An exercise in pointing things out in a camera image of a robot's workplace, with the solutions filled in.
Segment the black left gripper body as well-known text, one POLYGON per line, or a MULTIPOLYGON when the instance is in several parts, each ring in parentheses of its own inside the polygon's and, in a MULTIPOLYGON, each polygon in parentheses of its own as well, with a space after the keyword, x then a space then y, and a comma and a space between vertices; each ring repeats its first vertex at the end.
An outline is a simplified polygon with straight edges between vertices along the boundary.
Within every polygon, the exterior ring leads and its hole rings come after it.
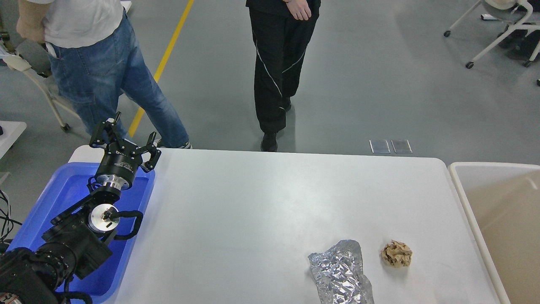
POLYGON ((147 152, 147 148, 130 141, 116 141, 107 145, 94 176, 96 182, 102 185, 108 183, 119 190, 130 189, 139 167, 145 167, 142 154, 147 152))

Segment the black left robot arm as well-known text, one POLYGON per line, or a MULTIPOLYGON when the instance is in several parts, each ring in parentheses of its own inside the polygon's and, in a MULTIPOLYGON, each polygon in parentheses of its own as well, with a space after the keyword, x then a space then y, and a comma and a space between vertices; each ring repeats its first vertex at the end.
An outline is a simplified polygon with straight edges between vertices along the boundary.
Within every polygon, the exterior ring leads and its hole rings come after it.
POLYGON ((89 194, 51 220, 37 250, 17 247, 1 255, 2 304, 69 304, 72 299, 93 302, 84 292, 70 291, 74 277, 84 279, 113 254, 112 241, 137 235, 143 221, 139 210, 118 210, 124 190, 130 189, 139 168, 154 170, 161 156, 156 132, 142 147, 125 140, 113 119, 96 125, 89 146, 104 156, 87 181, 89 194))

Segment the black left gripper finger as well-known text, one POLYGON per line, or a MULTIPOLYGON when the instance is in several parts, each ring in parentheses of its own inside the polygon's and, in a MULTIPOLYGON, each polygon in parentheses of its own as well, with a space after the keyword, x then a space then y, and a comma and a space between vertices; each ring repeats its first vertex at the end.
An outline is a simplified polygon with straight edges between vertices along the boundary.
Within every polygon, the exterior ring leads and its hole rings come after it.
POLYGON ((90 147, 108 149, 110 145, 114 145, 116 149, 123 149, 123 137, 118 129, 121 114, 116 112, 114 118, 96 125, 89 141, 90 147))
POLYGON ((153 171, 156 168, 162 154, 162 151, 157 148, 156 136, 157 132, 150 133, 147 144, 136 149, 136 164, 145 173, 153 171), (147 161, 144 161, 142 155, 146 153, 150 154, 150 158, 147 161))

